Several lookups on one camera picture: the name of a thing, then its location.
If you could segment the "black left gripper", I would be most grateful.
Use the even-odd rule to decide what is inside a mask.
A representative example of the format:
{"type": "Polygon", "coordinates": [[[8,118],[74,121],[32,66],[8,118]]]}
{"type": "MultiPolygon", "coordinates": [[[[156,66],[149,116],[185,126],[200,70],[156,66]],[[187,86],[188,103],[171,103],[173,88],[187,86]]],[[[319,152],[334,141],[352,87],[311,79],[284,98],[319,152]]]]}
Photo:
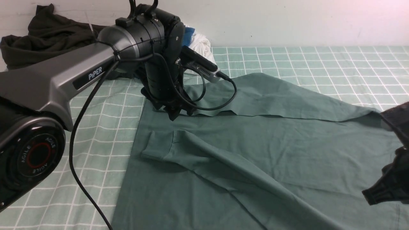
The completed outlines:
{"type": "Polygon", "coordinates": [[[139,15],[136,22],[147,29],[150,36],[151,55],[144,64],[146,78],[141,90],[154,109],[163,109],[174,121],[181,111],[192,115],[194,105],[184,90],[183,67],[176,64],[179,58],[185,26],[176,16],[167,17],[165,22],[147,15],[139,15]]]}

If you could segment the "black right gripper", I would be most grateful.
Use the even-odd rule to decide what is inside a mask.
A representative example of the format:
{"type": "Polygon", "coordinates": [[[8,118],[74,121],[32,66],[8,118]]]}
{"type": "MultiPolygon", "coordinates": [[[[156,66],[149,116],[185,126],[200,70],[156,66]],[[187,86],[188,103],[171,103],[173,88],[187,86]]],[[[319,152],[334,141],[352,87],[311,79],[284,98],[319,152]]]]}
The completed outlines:
{"type": "Polygon", "coordinates": [[[409,102],[380,113],[381,126],[396,134],[403,144],[395,150],[393,162],[382,168],[381,178],[362,194],[369,205],[400,201],[409,203],[409,102]]]}

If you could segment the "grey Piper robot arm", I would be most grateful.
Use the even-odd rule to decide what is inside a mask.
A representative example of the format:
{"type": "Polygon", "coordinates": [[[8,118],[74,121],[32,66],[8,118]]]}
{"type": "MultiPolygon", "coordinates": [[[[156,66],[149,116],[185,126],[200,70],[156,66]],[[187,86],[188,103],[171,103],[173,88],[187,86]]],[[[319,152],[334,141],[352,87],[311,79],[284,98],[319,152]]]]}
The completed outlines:
{"type": "Polygon", "coordinates": [[[205,108],[185,91],[184,70],[203,81],[236,84],[221,69],[182,45],[180,18],[152,5],[129,1],[128,17],[99,32],[83,48],[17,70],[1,72],[1,211],[35,188],[57,167],[66,135],[71,141],[104,80],[114,71],[137,73],[141,93],[174,121],[205,108]]]}

